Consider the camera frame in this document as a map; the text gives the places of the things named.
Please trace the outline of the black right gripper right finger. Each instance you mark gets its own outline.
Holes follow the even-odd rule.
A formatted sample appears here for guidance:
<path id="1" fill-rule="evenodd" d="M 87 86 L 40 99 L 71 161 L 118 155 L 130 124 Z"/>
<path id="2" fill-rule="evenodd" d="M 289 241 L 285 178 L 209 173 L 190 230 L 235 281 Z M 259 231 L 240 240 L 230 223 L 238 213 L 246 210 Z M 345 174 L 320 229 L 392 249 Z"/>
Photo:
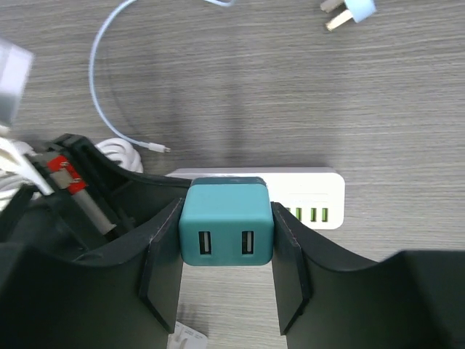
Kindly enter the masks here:
<path id="1" fill-rule="evenodd" d="M 272 205 L 272 273 L 289 348 L 462 348 L 464 253 L 404 250 L 375 262 Z"/>

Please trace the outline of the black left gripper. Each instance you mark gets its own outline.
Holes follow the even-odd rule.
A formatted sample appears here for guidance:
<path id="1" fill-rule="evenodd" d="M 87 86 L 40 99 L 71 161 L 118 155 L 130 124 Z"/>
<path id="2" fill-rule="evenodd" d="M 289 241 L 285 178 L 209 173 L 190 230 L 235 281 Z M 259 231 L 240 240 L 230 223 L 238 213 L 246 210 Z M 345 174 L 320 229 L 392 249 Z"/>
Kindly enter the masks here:
<path id="1" fill-rule="evenodd" d="M 80 255 L 103 246 L 184 198 L 189 180 L 130 169 L 112 140 L 103 150 L 63 135 L 43 153 L 1 139 L 1 260 L 27 248 Z"/>

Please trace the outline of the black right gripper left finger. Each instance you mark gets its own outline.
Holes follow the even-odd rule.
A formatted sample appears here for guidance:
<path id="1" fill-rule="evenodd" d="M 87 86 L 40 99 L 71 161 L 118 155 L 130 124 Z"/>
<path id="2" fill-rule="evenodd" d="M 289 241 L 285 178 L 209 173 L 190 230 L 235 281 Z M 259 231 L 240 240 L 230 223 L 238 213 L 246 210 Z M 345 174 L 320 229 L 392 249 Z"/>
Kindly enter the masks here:
<path id="1" fill-rule="evenodd" d="M 177 317 L 183 204 L 77 260 L 2 244 L 1 346 L 165 348 Z"/>

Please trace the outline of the teal plug adapter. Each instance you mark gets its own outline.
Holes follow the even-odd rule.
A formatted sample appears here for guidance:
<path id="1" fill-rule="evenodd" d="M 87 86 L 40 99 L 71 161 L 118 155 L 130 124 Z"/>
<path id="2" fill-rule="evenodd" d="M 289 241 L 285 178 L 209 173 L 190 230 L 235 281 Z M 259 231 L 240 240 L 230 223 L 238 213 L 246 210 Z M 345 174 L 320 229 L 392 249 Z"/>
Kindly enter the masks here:
<path id="1" fill-rule="evenodd" d="M 182 259 L 191 266 L 260 266 L 272 259 L 274 220 L 260 177 L 192 181 L 179 220 Z"/>

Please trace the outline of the white power strip green ports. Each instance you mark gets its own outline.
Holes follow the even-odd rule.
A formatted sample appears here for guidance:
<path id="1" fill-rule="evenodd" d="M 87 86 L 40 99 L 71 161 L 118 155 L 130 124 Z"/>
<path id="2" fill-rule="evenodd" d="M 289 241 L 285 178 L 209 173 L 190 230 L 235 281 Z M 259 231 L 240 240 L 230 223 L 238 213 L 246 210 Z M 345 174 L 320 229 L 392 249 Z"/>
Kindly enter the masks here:
<path id="1" fill-rule="evenodd" d="M 281 203 L 308 228 L 335 230 L 344 222 L 345 180 L 329 167 L 182 168 L 170 177 L 260 177 L 270 200 Z"/>

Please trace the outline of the white cube socket plain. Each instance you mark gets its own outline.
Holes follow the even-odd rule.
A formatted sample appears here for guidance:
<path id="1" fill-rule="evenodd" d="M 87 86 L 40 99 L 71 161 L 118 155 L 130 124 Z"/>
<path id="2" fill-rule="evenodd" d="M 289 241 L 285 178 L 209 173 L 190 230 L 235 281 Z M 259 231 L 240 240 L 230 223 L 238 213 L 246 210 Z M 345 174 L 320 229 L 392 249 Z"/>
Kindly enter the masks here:
<path id="1" fill-rule="evenodd" d="M 207 349 L 208 337 L 180 322 L 176 322 L 170 334 L 167 349 Z"/>

